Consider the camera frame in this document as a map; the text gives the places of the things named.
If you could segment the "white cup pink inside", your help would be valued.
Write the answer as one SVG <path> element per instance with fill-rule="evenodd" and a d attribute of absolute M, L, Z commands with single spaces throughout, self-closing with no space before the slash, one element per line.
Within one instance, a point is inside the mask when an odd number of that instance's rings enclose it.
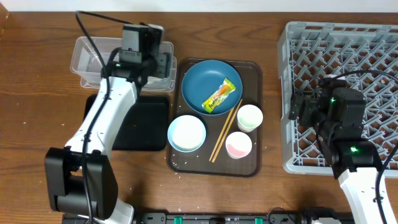
<path fill-rule="evenodd" d="M 243 132 L 233 132 L 225 141 L 228 155 L 233 159 L 246 157 L 252 149 L 251 138 Z"/>

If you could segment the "yellow green snack wrapper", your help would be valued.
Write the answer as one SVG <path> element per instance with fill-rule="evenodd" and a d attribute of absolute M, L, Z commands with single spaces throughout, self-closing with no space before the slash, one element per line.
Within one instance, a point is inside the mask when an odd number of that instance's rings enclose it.
<path fill-rule="evenodd" d="M 222 102 L 224 102 L 224 100 L 227 99 L 229 94 L 231 92 L 234 92 L 235 90 L 236 90 L 235 85 L 228 78 L 225 78 L 220 87 L 201 104 L 201 107 L 207 113 L 212 113 L 213 110 L 217 106 L 222 104 Z"/>

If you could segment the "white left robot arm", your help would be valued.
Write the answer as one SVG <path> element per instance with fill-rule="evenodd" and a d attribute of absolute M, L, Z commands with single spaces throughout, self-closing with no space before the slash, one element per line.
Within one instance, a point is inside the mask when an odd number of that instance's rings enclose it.
<path fill-rule="evenodd" d="M 99 92 L 78 131 L 64 148 L 51 147 L 45 175 L 52 210 L 86 217 L 88 223 L 131 223 L 134 208 L 118 197 L 109 158 L 120 127 L 149 77 L 165 58 L 164 28 L 126 24 L 121 46 L 101 69 Z"/>

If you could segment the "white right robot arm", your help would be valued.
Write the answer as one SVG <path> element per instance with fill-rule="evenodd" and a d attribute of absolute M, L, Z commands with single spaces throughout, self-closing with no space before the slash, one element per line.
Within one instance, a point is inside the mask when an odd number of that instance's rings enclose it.
<path fill-rule="evenodd" d="M 348 88 L 345 74 L 321 78 L 320 96 L 292 95 L 289 119 L 313 128 L 319 150 L 345 193 L 356 223 L 396 223 L 384 171 L 397 149 L 382 161 L 373 142 L 362 136 L 366 100 Z"/>

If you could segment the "light blue bowl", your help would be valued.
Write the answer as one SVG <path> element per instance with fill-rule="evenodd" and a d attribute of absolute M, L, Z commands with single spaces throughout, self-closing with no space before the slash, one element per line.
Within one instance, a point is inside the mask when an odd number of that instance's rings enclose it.
<path fill-rule="evenodd" d="M 192 115 L 175 118 L 168 130 L 169 144 L 179 152 L 193 152 L 201 147 L 206 139 L 206 128 L 203 122 Z"/>

